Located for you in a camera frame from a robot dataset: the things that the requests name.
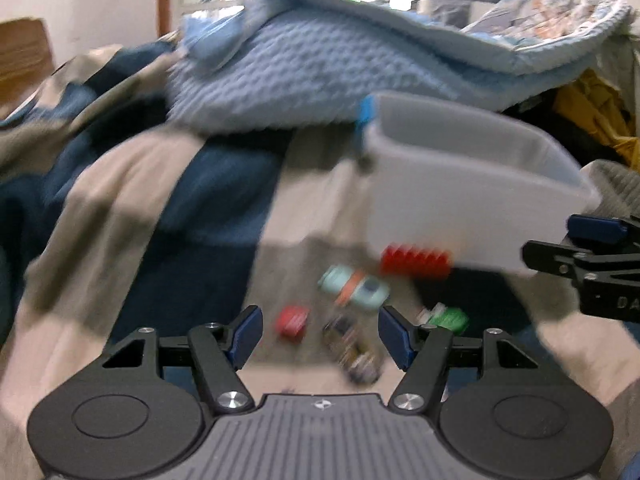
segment navy blue fabric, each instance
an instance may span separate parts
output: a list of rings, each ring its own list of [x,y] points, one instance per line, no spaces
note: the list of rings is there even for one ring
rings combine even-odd
[[[171,52],[174,46],[166,41],[154,41],[135,48],[122,48],[105,65],[84,83],[68,83],[60,101],[54,108],[39,107],[37,100],[12,118],[11,125],[19,120],[72,120],[98,97],[150,64],[161,54]]]
[[[131,100],[103,114],[69,142],[46,175],[26,174],[0,184],[0,249],[6,259],[12,318],[24,290],[24,271],[44,250],[76,178],[113,146],[164,122],[166,113],[163,95]]]
[[[93,103],[98,95],[89,87],[79,83],[69,83],[62,92],[60,101],[53,109],[33,108],[27,114],[28,121],[38,120],[72,120],[82,110]]]
[[[5,341],[14,321],[11,276],[4,251],[0,248],[0,342]]]
[[[159,218],[112,340],[148,325],[161,336],[185,335],[240,312],[290,136],[206,142]]]
[[[620,480],[640,480],[640,453],[638,453],[620,475]]]
[[[92,75],[84,85],[100,96],[127,77],[142,70],[161,54],[167,54],[173,49],[174,46],[167,41],[154,41],[135,48],[123,48],[117,51],[107,64]]]
[[[36,102],[37,102],[37,98],[33,97],[31,101],[29,101],[22,108],[20,108],[20,110],[18,110],[17,112],[13,112],[5,120],[0,121],[0,131],[19,126],[20,123],[24,120],[24,118],[29,114],[29,112],[33,110],[33,107],[36,105]]]
[[[635,340],[640,343],[640,324],[631,323],[630,321],[625,321],[623,325],[628,330],[628,332],[635,338]]]

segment striped blanket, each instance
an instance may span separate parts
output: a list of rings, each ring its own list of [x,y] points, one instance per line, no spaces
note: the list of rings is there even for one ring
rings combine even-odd
[[[350,153],[352,126],[205,138],[166,122],[166,42],[109,47],[68,62],[0,123],[0,478],[42,476],[26,441],[34,405],[140,326],[183,335],[260,305],[265,333],[241,372],[254,396],[355,391],[321,344],[332,264],[375,272],[363,248],[369,176]],[[640,175],[585,171],[603,212],[640,212]],[[415,319],[426,283],[390,280]],[[606,405],[617,478],[640,450],[640,348],[622,323],[580,314],[568,283],[457,269],[441,300],[465,310],[468,334],[500,326],[555,359]],[[280,342],[287,304],[312,308],[299,346]],[[361,315],[374,338],[375,316]],[[388,398],[388,361],[370,388]]]

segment mint green object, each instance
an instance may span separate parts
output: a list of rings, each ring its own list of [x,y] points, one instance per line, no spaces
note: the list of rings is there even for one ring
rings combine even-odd
[[[351,267],[331,266],[320,278],[318,286],[327,294],[338,296],[353,273],[354,270]],[[349,303],[357,304],[367,310],[377,310],[385,303],[389,293],[389,286],[385,282],[366,274],[356,285]]]
[[[459,308],[447,307],[442,312],[431,316],[428,323],[451,330],[456,335],[461,335],[469,326],[469,317]]]

